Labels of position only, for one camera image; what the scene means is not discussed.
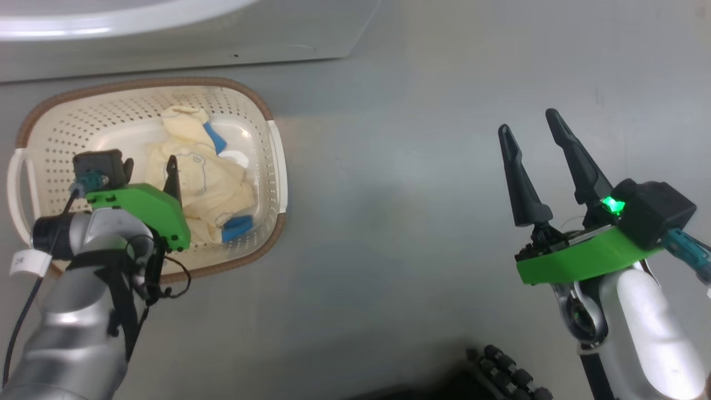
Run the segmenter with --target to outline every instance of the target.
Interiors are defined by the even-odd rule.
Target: green led light
[[[620,215],[624,209],[624,201],[617,201],[610,196],[602,199],[602,202],[607,206],[607,209],[615,215]]]

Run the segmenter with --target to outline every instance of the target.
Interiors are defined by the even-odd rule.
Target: basket handle
[[[274,120],[267,121],[269,137],[272,139],[272,159],[274,160],[274,174],[277,180],[277,195],[279,197],[279,213],[287,212],[289,202],[289,187],[287,186],[287,163],[284,160],[284,146],[279,128]]]
[[[27,168],[32,212],[35,214],[35,217],[40,215],[34,166],[32,161],[27,157],[26,149],[15,149],[15,153],[12,154],[12,158],[10,158],[10,165],[7,171],[7,203],[10,208],[10,217],[12,217],[12,222],[15,225],[17,233],[22,240],[29,245],[31,232],[30,223],[25,217],[24,207],[22,207],[20,198],[20,172],[23,164],[25,164]]]

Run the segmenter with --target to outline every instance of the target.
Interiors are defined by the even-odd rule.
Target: blue plastic part
[[[220,154],[227,147],[227,142],[225,142],[225,140],[220,135],[218,135],[217,132],[215,132],[215,130],[213,129],[212,125],[210,125],[209,122],[205,122],[203,127],[205,128],[205,131],[208,133],[208,136],[210,137],[210,139],[212,139],[213,144],[215,145],[215,151],[218,154]]]
[[[70,191],[79,190],[79,198],[86,196],[86,193],[97,191],[104,186],[104,176],[99,172],[85,172],[77,175],[75,181],[69,186]]]
[[[238,236],[244,235],[254,226],[251,215],[236,216],[225,222],[223,226],[223,243],[227,243]]]
[[[690,266],[704,285],[711,284],[710,254],[702,246],[699,246],[694,238],[681,229],[674,228],[662,237],[662,247],[672,256]]]

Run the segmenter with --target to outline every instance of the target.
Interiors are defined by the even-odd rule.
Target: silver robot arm
[[[156,251],[151,230],[122,209],[99,209],[75,214],[66,236],[71,263],[1,400],[108,400],[126,375],[150,303],[141,283]]]

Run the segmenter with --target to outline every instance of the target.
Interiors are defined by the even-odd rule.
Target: brown basket rim
[[[69,92],[54,95],[53,97],[48,98],[47,100],[44,100],[43,102],[37,104],[37,106],[35,106],[32,111],[27,114],[27,117],[25,117],[25,120],[22,122],[20,130],[17,134],[15,146],[18,149],[27,148],[27,143],[30,140],[32,129],[34,129],[35,125],[37,124],[37,121],[39,121],[39,119],[42,118],[42,116],[45,115],[47,111],[60,104],[96,95],[105,95],[107,93],[120,92],[124,90],[158,88],[163,86],[218,86],[222,88],[236,90],[247,96],[257,105],[257,107],[262,112],[262,115],[264,115],[265,120],[269,121],[274,119],[274,116],[272,115],[272,112],[269,111],[267,104],[254,90],[248,88],[242,83],[235,82],[231,79],[215,77],[180,77],[129,80],[126,82],[108,83],[106,85],[98,85],[92,86],[90,88],[71,90]],[[260,259],[264,254],[271,250],[272,247],[274,247],[274,244],[277,242],[277,239],[279,239],[279,236],[284,230],[284,224],[286,223],[286,220],[287,217],[285,213],[278,214],[277,222],[276,225],[274,225],[274,230],[272,231],[272,234],[269,235],[269,238],[261,247],[259,247],[256,251],[253,251],[248,256],[240,257],[235,260],[226,261],[220,264],[211,265],[209,267],[202,267],[195,270],[191,270],[190,274],[192,278],[200,278],[207,275],[225,272],[227,270],[253,263],[256,260]],[[57,267],[54,263],[50,265],[49,272],[50,276],[53,276],[54,278],[57,278],[62,275],[62,270],[59,269],[59,267]],[[173,283],[186,279],[187,277],[185,273],[170,273],[161,276],[161,283]]]

